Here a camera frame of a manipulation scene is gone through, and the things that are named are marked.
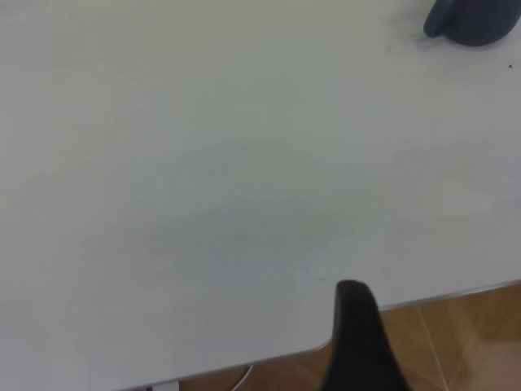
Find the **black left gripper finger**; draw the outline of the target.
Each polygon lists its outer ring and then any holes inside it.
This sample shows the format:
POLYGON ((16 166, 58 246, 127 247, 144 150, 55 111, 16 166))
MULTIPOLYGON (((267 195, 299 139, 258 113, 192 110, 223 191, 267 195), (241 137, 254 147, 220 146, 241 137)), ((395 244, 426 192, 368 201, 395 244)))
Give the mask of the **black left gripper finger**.
POLYGON ((335 290, 331 357, 321 390, 408 390, 369 287, 343 280, 335 290))

